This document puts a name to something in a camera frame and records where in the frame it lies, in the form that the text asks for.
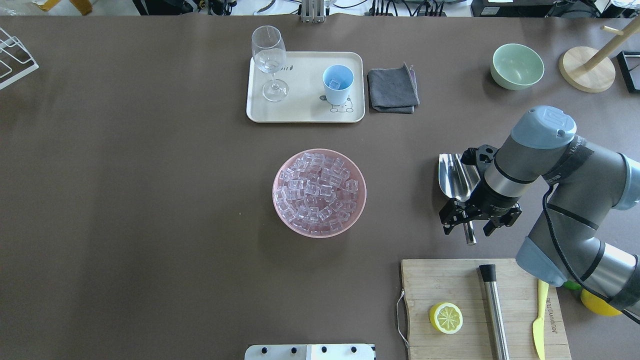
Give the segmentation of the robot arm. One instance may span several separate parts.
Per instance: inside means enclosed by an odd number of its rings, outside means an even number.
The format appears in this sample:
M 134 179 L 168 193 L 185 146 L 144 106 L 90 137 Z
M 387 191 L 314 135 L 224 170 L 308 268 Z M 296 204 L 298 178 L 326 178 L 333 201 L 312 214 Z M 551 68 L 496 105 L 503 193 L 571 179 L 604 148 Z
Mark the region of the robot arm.
M 439 211 L 445 234 L 486 221 L 486 236 L 510 227 L 519 200 L 535 180 L 548 189 L 542 212 L 516 256 L 526 272 L 553 287 L 571 280 L 639 321 L 639 256 L 595 237 L 610 210 L 639 202 L 639 163 L 579 136 L 574 119 L 550 105 L 530 108 L 499 148 L 468 148 L 462 161 L 478 170 L 466 200 L 451 198 Z

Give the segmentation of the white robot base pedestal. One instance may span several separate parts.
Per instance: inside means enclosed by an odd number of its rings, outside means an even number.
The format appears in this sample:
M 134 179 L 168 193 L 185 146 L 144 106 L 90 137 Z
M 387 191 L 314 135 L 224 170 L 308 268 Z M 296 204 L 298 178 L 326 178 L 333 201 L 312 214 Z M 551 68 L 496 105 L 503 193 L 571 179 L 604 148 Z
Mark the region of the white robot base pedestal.
M 375 360 L 374 344 L 254 344 L 247 347 L 245 360 Z

